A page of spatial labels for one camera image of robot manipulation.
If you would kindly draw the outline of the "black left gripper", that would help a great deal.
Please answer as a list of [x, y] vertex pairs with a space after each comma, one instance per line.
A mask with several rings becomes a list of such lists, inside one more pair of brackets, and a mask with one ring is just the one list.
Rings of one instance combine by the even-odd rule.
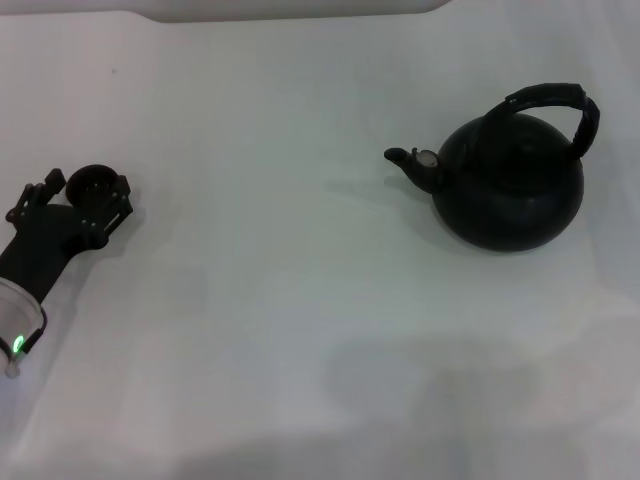
[[59, 168], [43, 182], [27, 184], [5, 218], [16, 234], [1, 254], [1, 277], [44, 301], [78, 254], [104, 248], [133, 212], [131, 188], [118, 173], [75, 173], [74, 208], [48, 205], [66, 185]]

